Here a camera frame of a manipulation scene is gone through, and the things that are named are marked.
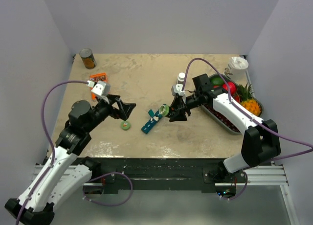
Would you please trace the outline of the green bottle cap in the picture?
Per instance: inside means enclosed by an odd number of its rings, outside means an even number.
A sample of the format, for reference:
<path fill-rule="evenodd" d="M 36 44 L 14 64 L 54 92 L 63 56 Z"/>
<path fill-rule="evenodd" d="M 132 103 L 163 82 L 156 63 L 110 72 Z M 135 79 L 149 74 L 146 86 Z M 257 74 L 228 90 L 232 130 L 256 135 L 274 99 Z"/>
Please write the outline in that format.
<path fill-rule="evenodd" d="M 131 128 L 131 124 L 129 121 L 122 121 L 120 127 L 122 130 L 127 131 Z"/>

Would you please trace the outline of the green pill bottle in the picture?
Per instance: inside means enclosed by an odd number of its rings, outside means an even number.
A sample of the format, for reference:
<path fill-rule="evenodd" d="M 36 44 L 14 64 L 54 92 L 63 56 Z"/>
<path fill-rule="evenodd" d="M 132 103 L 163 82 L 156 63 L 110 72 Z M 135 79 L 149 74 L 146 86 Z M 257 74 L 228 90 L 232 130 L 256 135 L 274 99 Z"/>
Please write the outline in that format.
<path fill-rule="evenodd" d="M 167 104 L 163 104 L 159 110 L 159 114 L 162 115 L 163 117 L 171 118 L 173 116 L 173 110 L 170 106 Z"/>

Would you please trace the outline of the teal weekly pill organizer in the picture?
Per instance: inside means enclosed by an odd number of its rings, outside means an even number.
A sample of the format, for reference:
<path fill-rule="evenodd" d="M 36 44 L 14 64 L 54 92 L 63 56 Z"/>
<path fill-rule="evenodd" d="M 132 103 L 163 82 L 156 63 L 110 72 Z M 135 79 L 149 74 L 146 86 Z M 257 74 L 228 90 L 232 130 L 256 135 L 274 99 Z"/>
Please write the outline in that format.
<path fill-rule="evenodd" d="M 158 116 L 159 117 L 159 121 L 163 118 L 162 115 L 159 114 L 158 111 L 156 112 L 153 112 L 151 109 L 148 111 L 148 114 L 150 116 L 150 119 L 151 117 L 153 116 Z M 144 133 L 144 134 L 148 134 L 150 132 L 150 130 L 159 122 L 159 121 L 150 121 L 150 119 L 147 121 L 147 123 L 141 128 L 141 131 Z"/>

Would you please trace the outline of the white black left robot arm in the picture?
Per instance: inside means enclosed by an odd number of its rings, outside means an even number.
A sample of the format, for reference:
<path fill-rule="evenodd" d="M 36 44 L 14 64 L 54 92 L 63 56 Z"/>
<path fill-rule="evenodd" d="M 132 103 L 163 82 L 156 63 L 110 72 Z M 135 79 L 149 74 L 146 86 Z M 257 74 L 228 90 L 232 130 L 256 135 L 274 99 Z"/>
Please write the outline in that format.
<path fill-rule="evenodd" d="M 98 181 L 100 164 L 88 157 L 66 178 L 63 175 L 90 142 L 93 129 L 109 116 L 126 121 L 135 107 L 135 103 L 123 103 L 119 95 L 111 94 L 107 100 L 99 100 L 96 106 L 86 100 L 75 102 L 65 128 L 35 180 L 18 198 L 9 199 L 5 204 L 16 222 L 49 225 L 55 211 L 74 191 L 87 181 Z"/>

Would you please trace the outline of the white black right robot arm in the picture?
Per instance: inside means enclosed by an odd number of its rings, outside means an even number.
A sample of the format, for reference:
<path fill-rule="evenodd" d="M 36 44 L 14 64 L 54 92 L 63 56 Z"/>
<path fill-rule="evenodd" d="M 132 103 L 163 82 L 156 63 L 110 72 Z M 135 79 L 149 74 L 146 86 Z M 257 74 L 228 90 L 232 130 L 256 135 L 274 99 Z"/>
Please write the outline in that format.
<path fill-rule="evenodd" d="M 218 177 L 223 182 L 230 182 L 235 172 L 255 167 L 281 153 L 277 134 L 277 125 L 272 120 L 264 121 L 257 117 L 235 99 L 224 88 L 214 88 L 207 74 L 193 78 L 195 90 L 186 96 L 182 84 L 171 88 L 174 100 L 170 106 L 160 109 L 160 113 L 170 122 L 187 121 L 191 109 L 207 105 L 226 117 L 244 136 L 241 151 L 222 162 Z"/>

